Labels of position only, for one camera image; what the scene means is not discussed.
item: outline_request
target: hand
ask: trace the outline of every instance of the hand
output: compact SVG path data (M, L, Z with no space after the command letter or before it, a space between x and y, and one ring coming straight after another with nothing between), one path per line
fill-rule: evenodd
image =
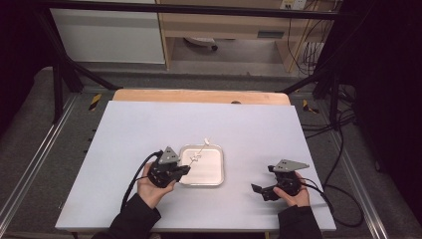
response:
M176 181L173 180L165 188L157 187L147 177L150 168L151 163L147 163L142 173L144 178L137 181L137 194L139 194L146 205L153 209L165 194L173 190Z
M298 174L296 172L296 176L298 178L302 178L300 174ZM287 194L283 189L281 189L280 187L274 187L273 188L274 192L280 196L281 198L283 198L289 206L295 206L298 205L298 207L302 207L302 206L310 206L310 194L308 193L307 188L302 185L301 188L299 189L299 193L296 196L291 196L289 194Z

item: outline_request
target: clear plastic tray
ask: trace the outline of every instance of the clear plastic tray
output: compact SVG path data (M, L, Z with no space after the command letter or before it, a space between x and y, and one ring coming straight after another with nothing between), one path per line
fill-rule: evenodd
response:
M190 186L218 186L223 183L224 160L220 146L189 144L180 149L179 156L180 165L191 166L189 173L180 179L180 183ZM192 162L192 157L195 156L197 160Z

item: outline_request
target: person's left hand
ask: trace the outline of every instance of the person's left hand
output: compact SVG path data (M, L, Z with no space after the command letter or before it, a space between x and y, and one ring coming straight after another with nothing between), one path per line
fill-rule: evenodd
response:
M151 163L147 163L143 169L142 179L137 181L137 194L151 209L155 208L161 198L172 191L174 188L175 180L170 182L167 187L160 188L155 186L147 177L147 173L151 168Z

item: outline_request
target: electrical outlet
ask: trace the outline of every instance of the electrical outlet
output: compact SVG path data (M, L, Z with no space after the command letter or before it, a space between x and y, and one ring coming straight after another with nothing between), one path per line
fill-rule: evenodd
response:
M307 0L296 0L293 4L293 10L304 10Z
M280 9L292 10L295 5L295 0L283 0Z

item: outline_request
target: black horizontal bar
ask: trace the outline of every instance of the black horizontal bar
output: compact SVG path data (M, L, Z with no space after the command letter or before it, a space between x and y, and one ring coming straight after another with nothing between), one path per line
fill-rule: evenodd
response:
M118 12L152 12L152 13L177 13L177 14L208 14L227 16L250 16L292 19L322 19L322 20L349 20L357 15L336 12L313 12L299 10L263 9L263 8L238 8L196 5L171 5L171 4L146 4L146 3L120 3L120 2L93 2L93 1L67 1L67 0L35 0L34 3L47 8L78 9L96 11Z

